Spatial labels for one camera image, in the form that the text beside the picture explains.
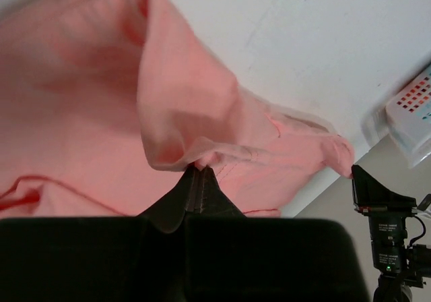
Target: pink garment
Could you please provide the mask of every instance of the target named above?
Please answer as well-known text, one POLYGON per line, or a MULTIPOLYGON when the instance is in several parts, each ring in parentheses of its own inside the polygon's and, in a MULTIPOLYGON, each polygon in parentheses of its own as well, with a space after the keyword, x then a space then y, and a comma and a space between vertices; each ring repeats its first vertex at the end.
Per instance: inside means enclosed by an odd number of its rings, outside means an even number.
POLYGON ((278 215, 354 160, 242 91, 168 0, 39 1, 0 23, 0 76, 0 217, 136 215, 192 162, 278 215))

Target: pink cloth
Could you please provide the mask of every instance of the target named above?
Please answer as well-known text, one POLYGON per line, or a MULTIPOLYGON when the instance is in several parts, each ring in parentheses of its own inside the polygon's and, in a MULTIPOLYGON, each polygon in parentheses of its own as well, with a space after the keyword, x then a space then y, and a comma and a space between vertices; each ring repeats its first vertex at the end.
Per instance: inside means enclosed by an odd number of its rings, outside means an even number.
POLYGON ((1 217, 139 214, 191 162, 248 215, 350 175, 346 140, 242 91, 168 0, 39 1, 0 23, 0 76, 1 217))

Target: white basket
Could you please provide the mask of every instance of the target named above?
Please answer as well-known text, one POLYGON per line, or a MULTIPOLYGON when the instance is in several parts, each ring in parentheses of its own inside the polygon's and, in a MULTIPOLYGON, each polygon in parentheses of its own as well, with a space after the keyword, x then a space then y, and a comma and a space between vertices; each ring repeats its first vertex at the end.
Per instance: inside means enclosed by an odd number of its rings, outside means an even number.
POLYGON ((386 106, 392 139, 416 166, 431 153, 431 66, 386 106))

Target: white tabletop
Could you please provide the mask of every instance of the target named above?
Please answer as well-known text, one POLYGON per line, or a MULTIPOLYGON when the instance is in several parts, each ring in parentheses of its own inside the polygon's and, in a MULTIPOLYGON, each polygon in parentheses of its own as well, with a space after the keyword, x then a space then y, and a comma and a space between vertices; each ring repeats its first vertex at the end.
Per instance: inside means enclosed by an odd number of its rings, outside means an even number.
MULTIPOLYGON (((26 1, 0 0, 0 16, 26 1)), ((330 121, 356 158, 370 149, 364 126, 373 128, 375 107, 431 61, 431 0, 173 2, 243 86, 330 121)), ((299 213, 336 177, 319 173, 284 215, 299 213)))

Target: gray floor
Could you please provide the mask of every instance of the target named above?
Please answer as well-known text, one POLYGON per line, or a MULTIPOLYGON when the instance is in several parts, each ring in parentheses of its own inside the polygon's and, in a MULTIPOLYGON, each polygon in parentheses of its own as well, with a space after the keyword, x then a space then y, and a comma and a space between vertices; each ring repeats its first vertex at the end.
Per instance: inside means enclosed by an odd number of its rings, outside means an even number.
MULTIPOLYGON (((375 146, 358 164, 389 189, 415 197, 418 203, 427 193, 431 193, 431 158, 409 170, 404 157, 389 138, 385 138, 375 146)), ((368 220, 354 211, 351 180, 336 181, 298 217, 324 218, 341 223, 354 239, 366 284, 369 291, 374 292, 379 272, 372 265, 368 220)), ((426 220, 425 223, 430 235, 424 237, 420 243, 429 245, 431 244, 431 222, 426 220)), ((409 219, 407 231, 410 237, 415 237, 422 232, 422 227, 415 219, 409 219)), ((414 302, 431 301, 431 280, 429 282, 430 285, 425 289, 413 290, 414 302)))

